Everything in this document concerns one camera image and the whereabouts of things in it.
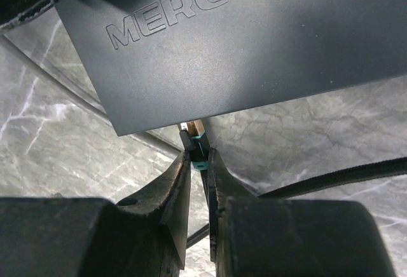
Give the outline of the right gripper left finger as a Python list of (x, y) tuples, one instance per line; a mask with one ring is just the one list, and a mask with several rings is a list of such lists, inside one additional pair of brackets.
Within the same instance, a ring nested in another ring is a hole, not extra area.
[(2, 276), (178, 276), (184, 269), (191, 160), (182, 152), (118, 203), (1, 199)]

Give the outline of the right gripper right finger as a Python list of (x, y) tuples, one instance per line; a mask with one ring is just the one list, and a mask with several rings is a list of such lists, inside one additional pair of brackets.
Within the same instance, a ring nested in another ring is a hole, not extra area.
[(258, 198), (209, 152), (210, 258), (218, 276), (394, 276), (376, 222), (355, 201)]

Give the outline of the black network switch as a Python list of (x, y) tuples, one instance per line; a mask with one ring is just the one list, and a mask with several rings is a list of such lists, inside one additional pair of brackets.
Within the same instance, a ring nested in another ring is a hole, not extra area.
[(406, 0), (63, 0), (120, 136), (406, 73)]

